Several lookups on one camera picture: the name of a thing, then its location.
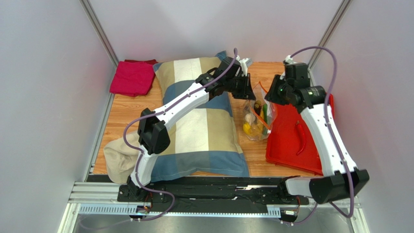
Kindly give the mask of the green fake chili pepper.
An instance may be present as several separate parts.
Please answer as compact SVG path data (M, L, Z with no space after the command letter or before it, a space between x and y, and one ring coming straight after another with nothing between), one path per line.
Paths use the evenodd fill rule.
M267 135L268 129L267 129L267 104L266 103L263 104L263 106L262 106L260 116L263 119L263 131L262 131L262 133L263 133L263 135Z

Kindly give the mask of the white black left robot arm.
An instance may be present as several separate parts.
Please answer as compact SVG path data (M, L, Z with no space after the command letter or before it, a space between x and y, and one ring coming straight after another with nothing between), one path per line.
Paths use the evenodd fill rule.
M131 145L125 135L123 139L127 146L138 150L139 154L134 170L128 177L130 189L137 193L142 189L148 190L146 185L151 181L155 162L171 143L169 129L190 111L223 92L231 93L235 99L255 100L248 73L252 63L250 58L226 57L218 67L199 75L190 87L172 101L153 111L144 109L141 116L131 122L139 123L139 146Z

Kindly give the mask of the yellow fake bell pepper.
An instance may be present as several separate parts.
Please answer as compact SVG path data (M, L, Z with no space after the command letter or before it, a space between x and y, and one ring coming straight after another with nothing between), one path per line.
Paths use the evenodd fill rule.
M259 123L253 122L252 124L249 124L248 122L244 122L242 128L247 136L259 137L263 133L264 125L261 122Z

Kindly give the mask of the white fake garlic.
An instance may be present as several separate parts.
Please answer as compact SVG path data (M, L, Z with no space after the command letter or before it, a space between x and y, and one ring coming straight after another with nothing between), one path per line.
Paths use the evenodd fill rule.
M253 113L247 113L247 114L244 116L244 120L245 120L245 122L247 122L248 124L252 125L252 124L255 122L255 120L256 120L256 116L255 116Z

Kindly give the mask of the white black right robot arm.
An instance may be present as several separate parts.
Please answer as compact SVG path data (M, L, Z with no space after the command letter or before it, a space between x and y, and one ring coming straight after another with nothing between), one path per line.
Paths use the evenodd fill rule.
M284 73L275 75L265 99L296 108L310 130L322 165L321 178L286 178L289 196L312 198L318 204L333 205L340 200L355 204L355 196L370 179L351 158L336 128L329 94L322 86L312 86L305 63L284 64Z

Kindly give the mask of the clear zip top bag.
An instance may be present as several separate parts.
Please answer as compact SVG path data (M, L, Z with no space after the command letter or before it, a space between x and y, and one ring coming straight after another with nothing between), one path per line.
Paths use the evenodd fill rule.
M266 103L267 104L267 129L268 129L267 135L262 134L259 137L251 137L251 136L247 136L245 134L247 136L247 138L251 141L261 141L261 140L264 140L264 139L268 138L268 136L271 133L273 122L277 117L277 107L274 103L271 103L271 102L264 99L264 97L267 94L268 90L266 88L264 88L264 86L262 85L262 82L259 82L257 85L254 86L253 92L256 96L256 99L255 100L247 100L244 103L244 106L243 106L242 126L243 126L243 123L245 122L244 116L247 113L253 113L256 116L255 123L261 122L263 124L263 119L260 116L260 112L261 112L263 104Z

